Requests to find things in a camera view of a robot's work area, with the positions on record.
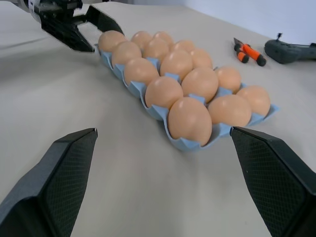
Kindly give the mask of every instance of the plastic egg carton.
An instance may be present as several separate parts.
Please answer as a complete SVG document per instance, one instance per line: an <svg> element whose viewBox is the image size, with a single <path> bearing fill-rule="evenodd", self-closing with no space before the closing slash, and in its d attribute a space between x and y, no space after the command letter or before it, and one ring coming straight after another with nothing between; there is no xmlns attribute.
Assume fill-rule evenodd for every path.
<svg viewBox="0 0 316 237"><path fill-rule="evenodd" d="M130 85L127 85L125 80L124 80L124 65L116 64L114 67L112 67L112 64L111 64L112 54L110 52L102 52L99 50L98 50L98 52L101 55L103 63L113 71L113 73L115 74L115 76L119 80L121 80L124 83L127 90L132 95L134 95L136 98L140 98L141 103L142 103L143 107L145 108L145 110L147 111L147 113L151 117L153 117L154 119L163 121L164 129L165 129L165 132L166 132L170 142L179 150L188 152L188 151L198 151L198 150L206 149L206 148L212 146L213 143L216 142L220 137L229 135L231 126L224 124L224 123L220 123L220 124L214 124L212 126L212 135L211 135L209 141L207 142L207 144L203 147L201 147L199 142L191 141L191 140L188 140L185 138L173 139L169 133L168 126L167 126L167 117L168 117L169 109L163 108L160 106L156 106L156 105L152 105L150 108L148 108L146 106L146 103L145 103L146 85L144 83L136 82L136 81L131 81ZM155 58L147 58L147 59L159 71L159 67L160 67L159 60L155 59ZM172 77L180 83L180 78L178 75L165 74L165 76ZM242 83L240 88L242 89L244 87L246 87L246 85L244 83ZM219 87L214 98L217 98L217 97L223 96L223 95L228 95L228 94L232 94L232 92L230 90ZM197 100L201 101L205 106L207 106L207 104L205 103L205 99L203 97L196 96L194 94L190 94L189 96L196 98ZM252 125L261 123L263 121L266 121L274 113L276 113L278 110L279 110L278 106L271 104L270 110L265 117L262 115L256 114L256 113L252 113L250 122L247 126L252 126Z"/></svg>

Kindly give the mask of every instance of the brown egg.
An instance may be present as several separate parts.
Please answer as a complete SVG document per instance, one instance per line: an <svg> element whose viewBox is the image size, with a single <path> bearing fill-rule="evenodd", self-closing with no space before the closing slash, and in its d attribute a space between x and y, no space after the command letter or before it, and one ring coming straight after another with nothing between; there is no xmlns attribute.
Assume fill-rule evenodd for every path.
<svg viewBox="0 0 316 237"><path fill-rule="evenodd" d="M195 46L192 40L180 40L170 47L170 51L181 49L190 53L194 48Z"/></svg>
<svg viewBox="0 0 316 237"><path fill-rule="evenodd" d="M158 31L153 37L166 41L169 47L173 45L172 37L165 31Z"/></svg>
<svg viewBox="0 0 316 237"><path fill-rule="evenodd" d="M146 45L153 39L153 37L147 32L147 31L139 31L134 36L130 41L134 42L137 44L137 46L141 49L144 50Z"/></svg>
<svg viewBox="0 0 316 237"><path fill-rule="evenodd" d="M144 58L157 58L160 62L163 61L165 56L169 53L169 47L166 41L162 39L152 39L143 51Z"/></svg>
<svg viewBox="0 0 316 237"><path fill-rule="evenodd" d="M204 146L212 134L212 119L204 104L197 99L183 97L171 107L168 130L173 139L183 137Z"/></svg>
<svg viewBox="0 0 316 237"><path fill-rule="evenodd" d="M236 95L249 102L252 112L263 116L268 114L271 102L269 94L263 87L250 85L241 89Z"/></svg>
<svg viewBox="0 0 316 237"><path fill-rule="evenodd" d="M126 41L120 43L112 53L112 66L115 64L126 64L133 58L141 58L142 52L137 44Z"/></svg>
<svg viewBox="0 0 316 237"><path fill-rule="evenodd" d="M211 68L196 68L189 72L181 83L184 96L195 94L205 98L208 103L216 94L218 78Z"/></svg>
<svg viewBox="0 0 316 237"><path fill-rule="evenodd" d="M237 69L229 66L223 66L215 70L219 86L237 93L241 84L241 76Z"/></svg>
<svg viewBox="0 0 316 237"><path fill-rule="evenodd" d="M208 105L213 124L225 123L230 126L246 126L251 119L248 101L237 95L224 95Z"/></svg>
<svg viewBox="0 0 316 237"><path fill-rule="evenodd" d="M142 82L148 85L153 79L159 77L156 67L145 58L133 58L124 68L124 78L127 85L131 81Z"/></svg>
<svg viewBox="0 0 316 237"><path fill-rule="evenodd" d="M190 52L193 60L193 68L213 68L213 62L209 54L201 48L195 48Z"/></svg>
<svg viewBox="0 0 316 237"><path fill-rule="evenodd" d="M113 52L116 46L127 41L125 36L118 31L106 31L99 38L99 49L104 52Z"/></svg>
<svg viewBox="0 0 316 237"><path fill-rule="evenodd" d="M183 97L181 85L171 77L159 77L147 87L145 102L147 107L161 106L170 110L178 99Z"/></svg>
<svg viewBox="0 0 316 237"><path fill-rule="evenodd" d="M169 53L160 66L160 75L165 73L172 73L179 75L180 79L184 77L193 69L193 62L191 55L184 50L176 50Z"/></svg>

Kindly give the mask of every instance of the white table surface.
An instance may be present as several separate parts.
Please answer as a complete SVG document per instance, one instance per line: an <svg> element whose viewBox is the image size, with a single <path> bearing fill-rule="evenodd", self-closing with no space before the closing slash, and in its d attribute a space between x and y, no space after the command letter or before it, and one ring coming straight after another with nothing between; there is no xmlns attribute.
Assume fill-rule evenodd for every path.
<svg viewBox="0 0 316 237"><path fill-rule="evenodd" d="M179 152L96 54L69 50L30 15L0 3L0 201L54 140L97 127L73 237L270 236L230 137L208 150ZM316 170L315 62L242 64L233 37L262 52L268 38L184 7L96 6L128 37L165 30L175 40L192 39L215 66L233 65L246 84L264 86L281 111L253 129L282 138ZM97 42L92 26L82 31Z"/></svg>

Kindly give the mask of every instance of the blue egg tray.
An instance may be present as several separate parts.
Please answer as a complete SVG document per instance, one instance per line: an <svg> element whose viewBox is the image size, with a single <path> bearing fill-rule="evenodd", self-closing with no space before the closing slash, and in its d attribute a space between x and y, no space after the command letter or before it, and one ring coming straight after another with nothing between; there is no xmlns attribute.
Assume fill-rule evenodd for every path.
<svg viewBox="0 0 316 237"><path fill-rule="evenodd" d="M103 63L113 71L113 73L115 74L115 76L119 80L121 80L124 83L127 90L132 95L134 95L136 98L140 98L141 103L143 104L143 107L148 112L148 114L156 120L163 121L165 132L166 132L170 142L176 148L178 148L182 151L185 151L185 152L198 151L198 150L206 149L206 148L212 146L213 143L216 142L220 137L229 135L231 126L224 124L224 123L220 123L220 124L213 125L212 135L211 135L209 141L207 142L207 144L203 147L201 147L199 142L191 141L191 140L188 140L185 138L173 139L168 131L168 125L167 125L167 116L168 116L169 110L167 108L163 108L163 107L156 106L156 105L152 105L150 108L148 108L146 106L146 103L145 103L146 85L144 83L136 82L136 81L132 81L130 83L130 85L127 85L125 80L124 80L124 65L116 64L116 65L114 65L114 67L112 67L112 64L111 64L112 54L110 52L99 51L98 48L97 48L97 50L98 50L99 54L101 55ZM155 59L155 58L147 58L147 59L159 71L159 67L160 67L159 60ZM178 75L166 73L165 76L172 77L180 83L180 78ZM244 83L242 83L240 88L242 89L244 87L246 87L246 85ZM214 98L217 98L217 97L223 96L223 95L227 95L227 94L232 94L232 92L230 90L219 87ZM196 96L193 94L190 94L189 96L196 98L197 100L201 101L206 106L205 99L203 97ZM271 104L270 110L265 117L262 115L256 114L256 113L252 113L251 120L247 126L252 126L252 125L258 124L260 122L263 122L263 121L269 119L278 110L279 110L278 106Z"/></svg>

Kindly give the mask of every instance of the robotic arm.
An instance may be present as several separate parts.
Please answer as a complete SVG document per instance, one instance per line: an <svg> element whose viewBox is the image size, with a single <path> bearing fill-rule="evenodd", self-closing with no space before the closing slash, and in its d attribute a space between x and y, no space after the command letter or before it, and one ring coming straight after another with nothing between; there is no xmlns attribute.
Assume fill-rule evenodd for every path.
<svg viewBox="0 0 316 237"><path fill-rule="evenodd" d="M98 30L118 31L118 23L110 16L90 6L85 15L74 16L82 8L81 0L9 0L22 10L29 12L41 28L69 48L81 52L94 52L94 47L80 33L78 25L90 22Z"/></svg>
<svg viewBox="0 0 316 237"><path fill-rule="evenodd" d="M70 237L97 135L90 128L52 144L0 203L1 237ZM316 174L276 137L240 127L231 129L231 137L271 236L315 237Z"/></svg>

